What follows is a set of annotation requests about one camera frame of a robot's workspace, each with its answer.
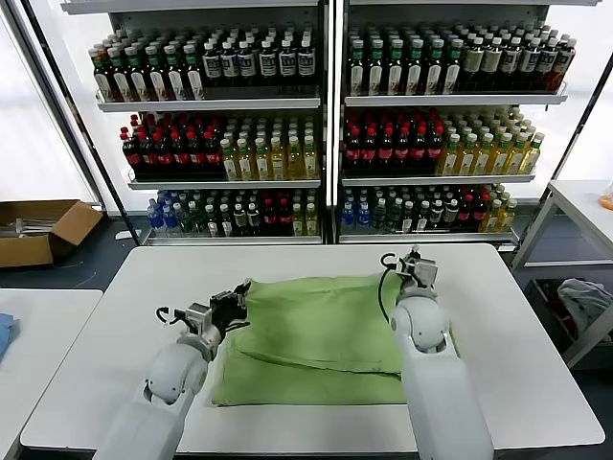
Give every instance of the white shelf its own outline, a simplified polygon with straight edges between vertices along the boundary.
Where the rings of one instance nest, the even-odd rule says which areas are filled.
[[[451,185],[451,184],[508,184],[531,182],[533,174],[522,175],[436,175],[430,177],[363,177],[341,179],[344,187],[385,185]]]
[[[69,0],[61,3],[68,14],[316,6],[317,0]]]
[[[562,104],[568,98],[566,83],[555,94],[434,94],[431,96],[348,96],[347,107],[402,107],[410,105]]]
[[[190,110],[276,110],[318,108],[319,98],[215,99],[151,103],[98,103],[102,112],[177,112]]]
[[[316,189],[321,180],[240,180],[219,181],[141,181],[132,179],[127,183],[132,190],[255,190],[255,189]]]
[[[517,237],[509,233],[407,233],[398,235],[341,235],[341,244],[422,244],[430,242],[491,242],[517,244]]]

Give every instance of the green cloth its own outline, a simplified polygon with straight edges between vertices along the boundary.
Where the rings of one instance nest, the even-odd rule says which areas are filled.
[[[228,334],[213,402],[406,402],[399,348],[378,306],[380,276],[252,282],[251,325]],[[388,312],[399,284],[396,276],[385,280]]]

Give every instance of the shelf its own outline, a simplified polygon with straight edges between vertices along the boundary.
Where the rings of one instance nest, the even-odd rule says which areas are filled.
[[[401,107],[409,105],[562,104],[568,98],[563,83],[555,94],[434,94],[432,96],[348,96],[347,107]]]
[[[527,175],[437,175],[432,177],[363,177],[341,179],[344,187],[371,187],[384,185],[451,185],[451,184],[508,184],[531,182],[533,174]]]
[[[72,0],[61,3],[68,14],[316,6],[317,0]]]
[[[404,235],[341,235],[341,244],[422,244],[429,242],[491,242],[517,244],[517,237],[509,233],[407,233]]]
[[[98,103],[102,112],[177,112],[190,110],[276,110],[318,108],[319,98],[220,99],[152,103]]]
[[[132,179],[127,183],[132,190],[255,190],[255,189],[316,189],[321,186],[321,180],[227,180],[213,181],[138,181]]]
[[[294,245],[321,244],[321,236],[313,237],[152,237],[145,242],[150,246],[253,246],[253,245]]]

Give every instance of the white table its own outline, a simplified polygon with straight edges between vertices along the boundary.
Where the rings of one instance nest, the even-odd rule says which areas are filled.
[[[0,312],[17,320],[0,358],[0,459],[16,453],[21,429],[101,297],[99,290],[0,289]]]
[[[602,251],[604,258],[613,257],[613,211],[603,208],[598,202],[598,198],[607,184],[608,181],[606,180],[552,180],[548,185],[551,194],[513,258],[512,269],[545,266],[585,267],[589,265],[610,268],[613,264],[611,260],[528,262],[536,244],[547,228],[547,223],[558,209],[568,216],[590,241],[596,244]],[[613,309],[609,309],[564,352],[563,357],[568,366],[573,367],[577,364],[612,329]]]
[[[95,449],[121,405],[142,384],[157,351],[179,335],[160,306],[206,302],[246,277],[368,275],[404,245],[139,247],[109,286],[21,442],[41,449]],[[437,288],[476,384],[497,449],[588,445],[602,428],[495,249],[422,248],[440,267]],[[406,405],[239,406],[209,404],[219,362],[194,401],[179,452],[415,452]]]

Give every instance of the brown cardboard box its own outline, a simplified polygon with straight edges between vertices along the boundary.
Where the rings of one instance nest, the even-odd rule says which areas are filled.
[[[0,225],[16,218],[58,221],[49,235],[0,238],[0,267],[52,264],[66,257],[102,219],[102,213],[76,199],[0,203]]]

